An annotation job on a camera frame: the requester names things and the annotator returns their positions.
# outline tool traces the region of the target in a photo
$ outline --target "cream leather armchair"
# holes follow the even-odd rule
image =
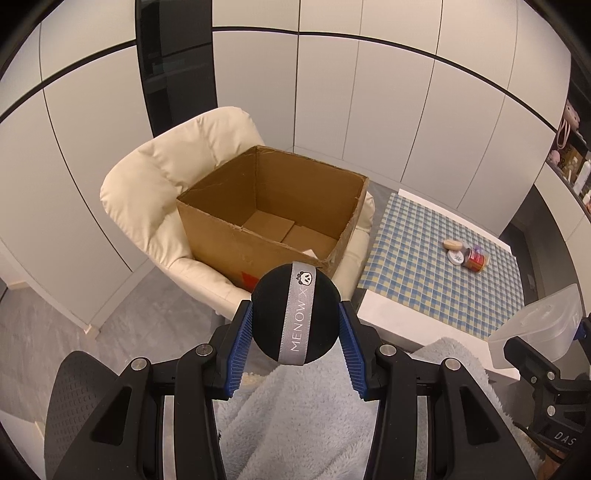
[[[264,145],[250,116],[235,107],[203,113],[146,142],[106,176],[102,204],[129,239],[195,299],[231,319],[250,294],[193,258],[176,197],[228,160]],[[374,199],[368,193],[333,281],[349,299],[369,248]]]

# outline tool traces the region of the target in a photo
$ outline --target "open cardboard box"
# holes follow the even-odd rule
[[[363,175],[252,147],[179,195],[195,259],[252,291],[269,270],[305,262],[332,277],[365,200]]]

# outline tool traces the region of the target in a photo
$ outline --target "clear plastic container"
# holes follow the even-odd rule
[[[509,338],[521,337],[548,360],[554,362],[569,349],[583,317],[576,283],[530,303],[488,337],[492,366],[510,368],[503,347]]]

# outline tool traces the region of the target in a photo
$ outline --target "panda logo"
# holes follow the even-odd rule
[[[296,276],[300,285],[310,285],[312,283],[312,274],[310,272],[300,272]]]

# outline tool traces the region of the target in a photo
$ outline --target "black cable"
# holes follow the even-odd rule
[[[555,461],[558,464],[562,463],[564,459],[556,455],[552,450],[550,450],[550,448],[544,442],[542,442],[542,440],[540,440],[540,437],[537,433],[530,432],[521,423],[518,423],[516,421],[513,422],[513,425],[515,425],[523,433],[525,433],[530,438],[530,440],[534,442],[540,448],[540,450],[542,450],[546,455],[552,458],[553,461]]]

